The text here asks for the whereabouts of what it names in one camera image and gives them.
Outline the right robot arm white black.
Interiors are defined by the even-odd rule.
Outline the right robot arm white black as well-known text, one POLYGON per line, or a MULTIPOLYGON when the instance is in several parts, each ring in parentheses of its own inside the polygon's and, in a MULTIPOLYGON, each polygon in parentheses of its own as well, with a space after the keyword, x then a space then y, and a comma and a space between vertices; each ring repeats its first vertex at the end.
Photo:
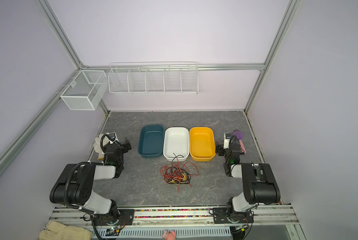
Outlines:
POLYGON ((242 153, 238 147, 225 149, 218 145, 215 152, 224 156, 223 164, 228 177, 240 179, 243 191, 232 197, 225 208, 212 209, 216 224, 251 224, 253 209, 260 204, 271 205, 280 202, 280 190, 269 164, 240 163, 242 153))

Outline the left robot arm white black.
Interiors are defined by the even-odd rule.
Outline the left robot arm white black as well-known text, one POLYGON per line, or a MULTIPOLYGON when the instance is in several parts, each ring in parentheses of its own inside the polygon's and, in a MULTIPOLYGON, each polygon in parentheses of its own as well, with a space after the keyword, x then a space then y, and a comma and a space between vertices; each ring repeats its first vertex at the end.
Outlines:
POLYGON ((50 201, 91 216, 96 226, 131 225, 134 212, 119 210, 116 201, 105 198, 93 190, 94 181, 117 179, 124 170, 124 154, 132 149, 131 143, 117 140, 114 133, 104 134, 100 150, 101 163, 81 162, 68 164, 50 192, 50 201))

